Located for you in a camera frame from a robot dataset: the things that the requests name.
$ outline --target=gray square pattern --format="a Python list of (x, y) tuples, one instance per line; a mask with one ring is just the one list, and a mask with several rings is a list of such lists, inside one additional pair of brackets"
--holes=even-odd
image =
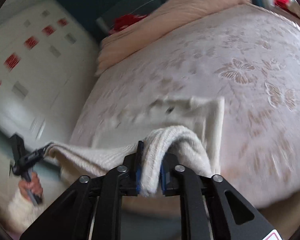
[(29, 20), (26, 20), (23, 25), (28, 28), (31, 25), (31, 22)]
[(65, 36), (66, 40), (71, 43), (71, 44), (74, 44), (77, 40), (76, 38), (71, 34), (71, 33), (68, 33), (66, 36)]
[(48, 10), (44, 10), (43, 12), (42, 12), (42, 17), (47, 17), (48, 15), (50, 14), (50, 12), (48, 11)]
[(50, 46), (49, 51), (55, 56), (59, 57), (61, 55), (60, 51), (56, 49), (54, 46)]
[(25, 99), (27, 94), (28, 94), (28, 90), (21, 85), (18, 81), (14, 84), (13, 88), (12, 88), (12, 92), (21, 100)]

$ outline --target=warning sticker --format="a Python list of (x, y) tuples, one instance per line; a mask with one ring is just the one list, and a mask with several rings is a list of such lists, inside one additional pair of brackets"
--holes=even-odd
[(277, 230), (272, 230), (269, 235), (267, 235), (264, 239), (262, 240), (282, 240), (281, 236), (279, 235)]

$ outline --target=white sleeve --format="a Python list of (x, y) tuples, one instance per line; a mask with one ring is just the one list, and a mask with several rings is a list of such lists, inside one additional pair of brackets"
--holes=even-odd
[(26, 200), (17, 189), (13, 199), (5, 210), (5, 220), (9, 227), (18, 233), (23, 233), (45, 210), (45, 205), (34, 206)]

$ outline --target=metal screw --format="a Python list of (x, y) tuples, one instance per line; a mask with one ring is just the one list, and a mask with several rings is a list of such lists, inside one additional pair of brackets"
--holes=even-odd
[(81, 176), (80, 177), (80, 179), (79, 179), (79, 181), (81, 182), (81, 183), (87, 183), (88, 181), (89, 181), (90, 179), (89, 179), (89, 177), (88, 176)]
[(128, 170), (128, 168), (127, 168), (126, 166), (124, 166), (124, 165), (121, 165), (121, 166), (119, 166), (119, 167), (117, 168), (117, 170), (118, 170), (119, 172), (125, 172), (125, 171)]
[(212, 178), (216, 182), (222, 182), (223, 181), (223, 177), (221, 175), (214, 175)]
[(179, 172), (183, 172), (183, 171), (186, 170), (186, 168), (184, 166), (182, 166), (182, 165), (177, 165), (177, 166), (174, 167), (174, 169), (176, 171), (179, 171)]

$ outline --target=human hand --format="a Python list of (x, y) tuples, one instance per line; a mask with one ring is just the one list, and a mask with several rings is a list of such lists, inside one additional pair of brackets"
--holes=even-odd
[(18, 183), (21, 195), (28, 201), (31, 201), (31, 199), (28, 196), (28, 193), (26, 191), (27, 189), (31, 190), (33, 194), (38, 196), (42, 196), (43, 193), (43, 188), (41, 187), (38, 174), (36, 172), (32, 172), (31, 176), (31, 182), (26, 182), (24, 179), (22, 179)]

